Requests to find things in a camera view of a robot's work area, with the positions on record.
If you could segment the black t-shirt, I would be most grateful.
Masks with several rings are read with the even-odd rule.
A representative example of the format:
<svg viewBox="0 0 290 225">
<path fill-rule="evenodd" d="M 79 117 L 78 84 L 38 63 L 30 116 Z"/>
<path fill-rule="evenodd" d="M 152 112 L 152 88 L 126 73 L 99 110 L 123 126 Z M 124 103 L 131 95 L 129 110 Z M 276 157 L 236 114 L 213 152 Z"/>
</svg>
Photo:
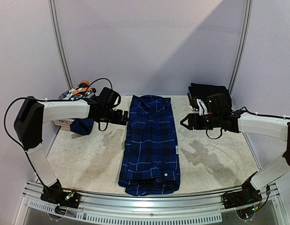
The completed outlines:
<svg viewBox="0 0 290 225">
<path fill-rule="evenodd" d="M 190 106 L 197 108 L 196 99 L 201 99 L 207 104 L 206 98 L 208 96 L 220 93 L 225 95 L 228 105 L 232 107 L 232 99 L 229 95 L 229 90 L 225 86 L 191 83 L 188 87 L 187 96 Z"/>
</svg>

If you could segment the blue plaid garment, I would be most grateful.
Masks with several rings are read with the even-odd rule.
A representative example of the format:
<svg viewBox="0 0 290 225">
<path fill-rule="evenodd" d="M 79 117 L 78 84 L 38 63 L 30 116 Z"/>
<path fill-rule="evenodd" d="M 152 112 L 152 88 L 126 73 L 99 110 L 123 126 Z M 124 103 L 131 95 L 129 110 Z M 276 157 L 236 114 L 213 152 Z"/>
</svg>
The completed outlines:
<svg viewBox="0 0 290 225">
<path fill-rule="evenodd" d="M 132 196 L 167 195 L 180 188 L 178 140 L 171 99 L 133 96 L 119 186 Z"/>
</svg>

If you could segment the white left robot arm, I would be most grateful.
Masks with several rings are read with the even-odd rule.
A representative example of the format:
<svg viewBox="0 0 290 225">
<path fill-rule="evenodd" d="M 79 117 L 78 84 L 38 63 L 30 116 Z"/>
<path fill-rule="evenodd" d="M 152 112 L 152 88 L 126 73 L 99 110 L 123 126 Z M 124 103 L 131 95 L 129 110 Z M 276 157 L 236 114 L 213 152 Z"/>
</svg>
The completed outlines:
<svg viewBox="0 0 290 225">
<path fill-rule="evenodd" d="M 12 138 L 24 151 L 38 180 L 47 188 L 46 195 L 54 203 L 61 203 L 65 194 L 57 188 L 58 182 L 42 147 L 43 124 L 55 120 L 92 119 L 101 124 L 106 123 L 125 126 L 128 111 L 118 109 L 121 96 L 113 87 L 104 87 L 99 95 L 87 86 L 81 97 L 69 99 L 36 99 L 33 96 L 20 97 L 23 104 L 14 121 L 17 138 Z"/>
</svg>

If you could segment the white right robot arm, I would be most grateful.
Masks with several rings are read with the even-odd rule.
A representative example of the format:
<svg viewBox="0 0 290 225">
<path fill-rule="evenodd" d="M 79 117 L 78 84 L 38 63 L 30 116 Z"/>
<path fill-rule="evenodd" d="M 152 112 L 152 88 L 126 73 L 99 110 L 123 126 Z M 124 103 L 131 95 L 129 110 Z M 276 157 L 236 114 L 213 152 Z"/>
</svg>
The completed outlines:
<svg viewBox="0 0 290 225">
<path fill-rule="evenodd" d="M 287 143 L 286 151 L 264 169 L 253 174 L 243 183 L 244 189 L 237 200 L 248 204 L 255 198 L 256 191 L 290 171 L 290 118 L 286 116 L 263 115 L 248 111 L 245 107 L 233 111 L 223 93 L 210 95 L 206 101 L 196 100 L 193 113 L 183 118 L 180 124 L 188 130 L 214 128 L 232 133 L 254 133 L 280 139 Z"/>
</svg>

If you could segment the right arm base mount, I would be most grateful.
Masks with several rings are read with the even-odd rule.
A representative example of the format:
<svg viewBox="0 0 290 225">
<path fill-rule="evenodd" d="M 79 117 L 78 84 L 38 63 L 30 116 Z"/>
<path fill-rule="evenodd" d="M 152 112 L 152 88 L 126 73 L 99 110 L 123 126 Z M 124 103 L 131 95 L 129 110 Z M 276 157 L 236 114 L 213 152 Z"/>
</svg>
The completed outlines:
<svg viewBox="0 0 290 225">
<path fill-rule="evenodd" d="M 237 192 L 227 191 L 221 196 L 221 202 L 223 203 L 225 209 L 230 209 L 248 204 L 253 204 L 254 202 L 258 201 L 258 205 L 254 206 L 252 209 L 252 211 L 255 212 L 267 203 L 270 193 L 270 187 L 267 186 L 267 198 L 262 204 L 262 195 L 259 190 L 245 188 Z"/>
</svg>

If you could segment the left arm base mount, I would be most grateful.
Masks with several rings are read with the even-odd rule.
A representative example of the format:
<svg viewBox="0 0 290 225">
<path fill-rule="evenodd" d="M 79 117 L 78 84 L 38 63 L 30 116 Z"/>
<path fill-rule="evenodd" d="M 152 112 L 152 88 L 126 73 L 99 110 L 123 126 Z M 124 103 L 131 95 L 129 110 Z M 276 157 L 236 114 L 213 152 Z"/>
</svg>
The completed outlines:
<svg viewBox="0 0 290 225">
<path fill-rule="evenodd" d="M 81 195 L 76 191 L 64 191 L 61 188 L 44 188 L 40 199 L 61 207 L 77 209 L 80 204 Z"/>
</svg>

